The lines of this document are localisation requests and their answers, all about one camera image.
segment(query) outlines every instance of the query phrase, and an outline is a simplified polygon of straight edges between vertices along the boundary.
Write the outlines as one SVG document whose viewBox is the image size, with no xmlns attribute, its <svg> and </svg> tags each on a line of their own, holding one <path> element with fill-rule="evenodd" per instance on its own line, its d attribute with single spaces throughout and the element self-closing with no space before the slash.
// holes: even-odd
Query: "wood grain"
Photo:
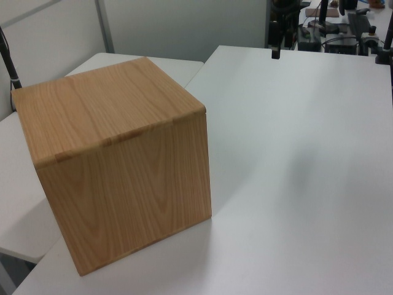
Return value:
<svg viewBox="0 0 393 295">
<path fill-rule="evenodd" d="M 80 275 L 211 216 L 206 115 L 40 168 Z"/>
<path fill-rule="evenodd" d="M 12 95 L 36 168 L 206 112 L 148 58 L 21 88 Z"/>
</svg>

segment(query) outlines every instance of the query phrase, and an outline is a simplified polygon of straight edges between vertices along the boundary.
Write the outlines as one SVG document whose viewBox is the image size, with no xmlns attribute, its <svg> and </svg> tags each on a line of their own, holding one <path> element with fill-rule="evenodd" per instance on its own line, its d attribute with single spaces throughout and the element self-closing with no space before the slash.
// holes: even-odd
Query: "table surface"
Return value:
<svg viewBox="0 0 393 295">
<path fill-rule="evenodd" d="M 139 58 L 99 53 L 69 74 Z M 203 66 L 199 61 L 150 58 L 185 87 Z M 0 252 L 37 263 L 61 237 L 30 158 L 18 114 L 0 122 Z"/>
<path fill-rule="evenodd" d="M 387 27 L 389 26 L 389 21 L 392 15 L 392 9 L 390 9 L 385 3 L 384 9 L 374 9 L 371 8 L 370 12 L 367 12 L 368 21 L 372 26 L 376 26 L 376 34 L 379 36 L 379 39 L 385 41 Z M 311 0 L 311 4 L 307 8 L 316 8 L 320 3 L 320 0 Z M 357 9 L 368 8 L 367 3 L 363 3 L 358 1 Z M 326 21 L 330 23 L 349 23 L 348 21 L 348 13 L 354 13 L 355 10 L 346 10 L 345 15 L 342 16 L 339 14 L 339 17 L 327 17 Z M 299 23 L 303 23 L 306 19 L 306 9 L 302 9 L 299 15 Z M 307 26 L 308 22 L 313 20 L 313 17 L 309 17 L 305 22 L 305 26 Z"/>
<path fill-rule="evenodd" d="M 186 89 L 207 109 L 212 219 L 84 277 L 61 238 L 15 295 L 393 293 L 388 66 L 219 47 Z"/>
</svg>

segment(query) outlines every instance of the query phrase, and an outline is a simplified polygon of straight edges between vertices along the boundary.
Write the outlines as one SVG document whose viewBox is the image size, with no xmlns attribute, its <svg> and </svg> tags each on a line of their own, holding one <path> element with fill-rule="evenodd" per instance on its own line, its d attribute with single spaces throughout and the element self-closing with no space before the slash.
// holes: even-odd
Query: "wooden box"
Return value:
<svg viewBox="0 0 393 295">
<path fill-rule="evenodd" d="M 149 59 L 13 97 L 80 275 L 211 217 L 206 109 Z"/>
</svg>

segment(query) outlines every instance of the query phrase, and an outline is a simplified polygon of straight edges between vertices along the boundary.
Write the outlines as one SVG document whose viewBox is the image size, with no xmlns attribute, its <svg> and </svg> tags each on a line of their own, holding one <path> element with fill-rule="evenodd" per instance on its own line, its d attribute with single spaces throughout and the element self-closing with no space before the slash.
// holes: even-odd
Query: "white wall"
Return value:
<svg viewBox="0 0 393 295">
<path fill-rule="evenodd" d="M 264 47 L 267 0 L 103 0 L 115 53 L 206 61 Z"/>
<path fill-rule="evenodd" d="M 105 52 L 94 0 L 62 0 L 3 31 L 22 86 L 62 77 Z M 11 112 L 9 81 L 0 59 L 0 120 Z"/>
</svg>

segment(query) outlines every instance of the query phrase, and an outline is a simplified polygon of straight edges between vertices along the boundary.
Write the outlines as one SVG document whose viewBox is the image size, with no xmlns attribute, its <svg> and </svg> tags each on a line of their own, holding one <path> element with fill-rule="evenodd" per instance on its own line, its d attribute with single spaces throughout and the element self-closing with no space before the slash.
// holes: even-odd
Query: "black cable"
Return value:
<svg viewBox="0 0 393 295">
<path fill-rule="evenodd" d="M 0 34 L 1 34 L 1 37 L 4 40 L 4 42 L 6 43 L 8 52 L 10 52 L 10 47 L 8 46 L 8 41 L 7 41 L 6 35 L 4 35 L 4 32 L 2 31 L 1 27 L 0 27 Z"/>
<path fill-rule="evenodd" d="M 356 39 L 356 37 L 355 36 L 353 36 L 353 37 L 337 37 L 337 38 L 333 38 L 333 39 L 330 39 L 328 41 L 325 41 L 321 45 L 325 45 L 325 44 L 330 43 L 330 42 L 344 40 L 344 39 Z"/>
</svg>

